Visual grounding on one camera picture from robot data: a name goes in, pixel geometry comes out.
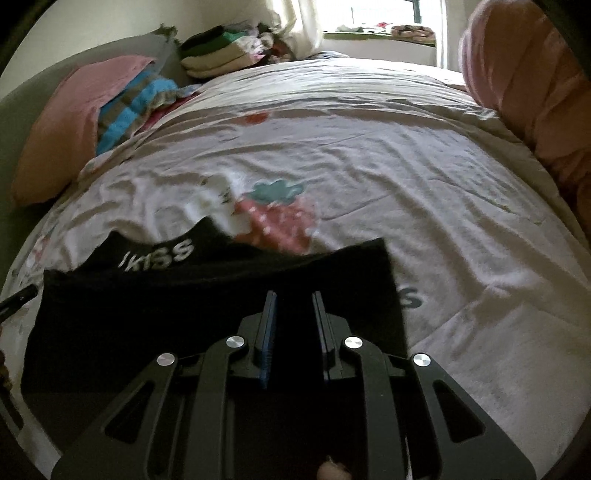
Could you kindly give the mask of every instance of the white duvet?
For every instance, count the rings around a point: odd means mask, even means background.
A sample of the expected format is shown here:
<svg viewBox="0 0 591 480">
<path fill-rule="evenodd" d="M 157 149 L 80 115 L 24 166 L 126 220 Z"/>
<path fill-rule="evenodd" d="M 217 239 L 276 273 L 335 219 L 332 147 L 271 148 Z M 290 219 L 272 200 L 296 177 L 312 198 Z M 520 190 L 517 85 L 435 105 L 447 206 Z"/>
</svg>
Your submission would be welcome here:
<svg viewBox="0 0 591 480">
<path fill-rule="evenodd" d="M 495 113 L 412 68 L 315 60 L 207 83 L 85 168 L 31 234 L 3 294 L 41 283 L 44 268 L 76 268 L 113 229 L 161 242 L 209 215 L 265 245 L 264 213 L 236 205 L 283 180 L 305 206 L 309 251 L 386 239 L 411 351 L 447 369 L 542 477 L 591 408 L 588 245 Z M 25 417 L 20 444 L 49 475 L 59 452 L 19 389 L 38 303 L 6 324 L 0 348 Z"/>
</svg>

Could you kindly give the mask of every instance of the wrinkled fabric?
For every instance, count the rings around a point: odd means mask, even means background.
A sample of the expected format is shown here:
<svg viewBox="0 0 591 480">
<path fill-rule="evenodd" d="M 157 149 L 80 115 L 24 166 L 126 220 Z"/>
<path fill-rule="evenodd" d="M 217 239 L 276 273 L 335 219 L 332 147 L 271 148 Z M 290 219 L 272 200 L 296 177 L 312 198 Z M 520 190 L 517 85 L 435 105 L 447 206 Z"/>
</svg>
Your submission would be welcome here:
<svg viewBox="0 0 591 480">
<path fill-rule="evenodd" d="M 207 82 L 88 163 L 5 294 L 42 283 L 44 268 L 82 265 L 110 231 L 159 244 L 205 216 L 277 249 L 275 230 L 304 219 L 311 254 L 383 237 L 410 352 L 445 368 L 542 478 L 591 408 L 591 255 L 551 176 L 498 115 L 413 68 L 309 60 Z M 0 338 L 15 398 L 38 305 Z M 51 464 L 30 417 L 25 451 Z"/>
</svg>

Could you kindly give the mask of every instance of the black folded cloth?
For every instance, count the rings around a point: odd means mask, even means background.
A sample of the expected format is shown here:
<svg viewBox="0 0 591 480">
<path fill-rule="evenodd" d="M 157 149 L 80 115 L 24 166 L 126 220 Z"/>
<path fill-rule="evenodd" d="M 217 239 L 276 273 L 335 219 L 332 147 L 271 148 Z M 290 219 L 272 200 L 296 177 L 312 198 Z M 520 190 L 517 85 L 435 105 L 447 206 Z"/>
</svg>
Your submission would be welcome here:
<svg viewBox="0 0 591 480">
<path fill-rule="evenodd" d="M 353 334 L 385 353 L 407 356 L 383 240 L 295 256 L 237 244 L 209 219 L 187 235 L 199 247 L 187 256 L 185 250 L 187 261 L 174 268 L 125 271 L 129 262 L 118 267 L 126 248 L 165 248 L 125 239 L 122 245 L 119 236 L 105 241 L 80 270 L 45 272 L 21 389 L 60 449 L 67 449 L 159 354 L 202 353 L 234 335 L 243 317 L 262 310 L 268 290 L 278 296 L 278 323 L 283 325 L 278 335 L 299 336 L 302 351 L 312 348 L 309 339 L 317 336 L 311 296 L 320 291 L 326 311 L 346 318 Z M 173 249 L 174 242 L 166 244 Z M 189 244 L 187 238 L 181 242 Z M 292 354 L 301 352 L 276 352 Z"/>
</svg>

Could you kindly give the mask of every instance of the silver screw head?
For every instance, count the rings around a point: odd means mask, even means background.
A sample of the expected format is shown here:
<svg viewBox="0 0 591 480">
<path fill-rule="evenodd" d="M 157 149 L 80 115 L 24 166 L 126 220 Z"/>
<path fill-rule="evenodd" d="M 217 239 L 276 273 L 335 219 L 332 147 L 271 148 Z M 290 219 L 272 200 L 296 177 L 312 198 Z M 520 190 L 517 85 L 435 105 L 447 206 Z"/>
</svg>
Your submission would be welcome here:
<svg viewBox="0 0 591 480">
<path fill-rule="evenodd" d="M 349 348 L 356 349 L 363 345 L 363 340 L 359 337 L 347 337 L 345 345 Z"/>
<path fill-rule="evenodd" d="M 174 363 L 174 355 L 171 353 L 163 353 L 156 360 L 161 367 L 167 367 Z"/>
<path fill-rule="evenodd" d="M 239 335 L 234 335 L 226 340 L 226 345 L 228 345 L 230 348 L 240 348 L 242 345 L 244 345 L 244 343 L 244 338 Z"/>
<path fill-rule="evenodd" d="M 431 358 L 426 353 L 417 353 L 413 357 L 413 362 L 420 367 L 427 367 L 431 363 Z"/>
</svg>

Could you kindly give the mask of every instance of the pink pillow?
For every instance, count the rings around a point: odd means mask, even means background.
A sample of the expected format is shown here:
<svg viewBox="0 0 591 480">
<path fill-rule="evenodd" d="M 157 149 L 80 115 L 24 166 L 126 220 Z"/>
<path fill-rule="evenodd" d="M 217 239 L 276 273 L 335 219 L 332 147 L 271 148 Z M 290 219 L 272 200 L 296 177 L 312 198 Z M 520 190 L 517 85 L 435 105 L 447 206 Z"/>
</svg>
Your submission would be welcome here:
<svg viewBox="0 0 591 480">
<path fill-rule="evenodd" d="M 31 128 L 12 198 L 18 205 L 57 195 L 95 156 L 99 111 L 153 59 L 122 56 L 71 72 L 58 86 Z"/>
<path fill-rule="evenodd" d="M 546 167 L 591 238 L 591 82 L 531 0 L 486 0 L 460 42 L 469 92 Z"/>
</svg>

